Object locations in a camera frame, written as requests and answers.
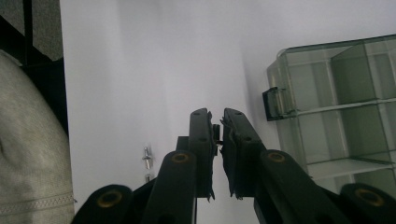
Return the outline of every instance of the white wall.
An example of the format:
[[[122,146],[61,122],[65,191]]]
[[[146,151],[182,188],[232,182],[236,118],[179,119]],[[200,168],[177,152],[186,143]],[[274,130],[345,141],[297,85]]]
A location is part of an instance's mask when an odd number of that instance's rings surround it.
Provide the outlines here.
[[[102,186],[144,183],[143,147],[158,171],[207,107],[246,113],[265,145],[279,148],[264,117],[265,69],[284,48],[396,33],[395,1],[61,0],[75,198]],[[229,198],[221,157],[217,199],[198,223],[258,223],[252,201]]]

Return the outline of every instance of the plastic storage box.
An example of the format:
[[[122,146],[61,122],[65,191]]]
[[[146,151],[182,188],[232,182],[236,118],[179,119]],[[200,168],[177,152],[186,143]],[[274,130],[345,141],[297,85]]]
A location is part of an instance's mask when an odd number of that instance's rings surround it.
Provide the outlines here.
[[[396,35],[284,49],[267,74],[267,119],[317,184],[396,197]]]

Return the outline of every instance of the metal screw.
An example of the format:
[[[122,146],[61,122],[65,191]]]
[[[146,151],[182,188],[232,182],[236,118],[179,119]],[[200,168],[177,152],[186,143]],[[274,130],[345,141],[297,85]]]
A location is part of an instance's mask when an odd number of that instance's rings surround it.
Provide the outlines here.
[[[151,169],[151,161],[152,161],[152,157],[149,154],[149,148],[145,147],[145,156],[142,159],[143,161],[145,161],[146,163],[146,169]]]

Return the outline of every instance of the black plastic part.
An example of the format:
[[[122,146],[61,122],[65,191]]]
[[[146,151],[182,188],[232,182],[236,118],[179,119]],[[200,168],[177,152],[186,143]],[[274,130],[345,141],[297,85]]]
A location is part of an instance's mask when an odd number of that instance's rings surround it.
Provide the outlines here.
[[[190,115],[189,151],[197,159],[197,198],[215,199],[212,189],[213,160],[217,152],[212,130],[212,114],[206,108]]]
[[[261,181],[256,186],[256,195],[254,196],[254,211],[257,219],[261,224],[283,223],[282,217],[277,211],[273,200],[268,194]]]
[[[121,224],[132,201],[132,191],[124,186],[109,185],[94,192],[79,209],[73,224]]]
[[[195,171],[194,154],[183,150],[168,153],[141,223],[195,223]]]
[[[262,183],[284,223],[350,223],[289,154],[265,150],[260,160]]]
[[[365,184],[344,185],[340,201],[354,223],[396,223],[396,201],[380,189]]]
[[[189,137],[188,136],[179,136],[177,138],[177,145],[176,145],[176,151],[180,150],[189,150]]]
[[[242,112],[226,108],[222,123],[224,133],[221,154],[230,193],[235,193],[238,199],[253,197],[258,179],[256,164],[265,146]]]
[[[262,99],[264,102],[264,109],[265,109],[265,116],[267,117],[268,121],[283,119],[283,116],[278,115],[275,112],[274,97],[270,96],[271,94],[273,94],[276,91],[277,91],[277,87],[273,87],[273,88],[269,89],[268,91],[265,91],[262,93]]]

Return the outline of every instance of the beige cloth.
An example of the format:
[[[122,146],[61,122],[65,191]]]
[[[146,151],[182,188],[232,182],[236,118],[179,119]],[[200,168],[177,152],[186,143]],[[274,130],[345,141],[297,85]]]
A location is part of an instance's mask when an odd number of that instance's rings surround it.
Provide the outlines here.
[[[68,139],[30,79],[0,52],[0,223],[70,223]]]

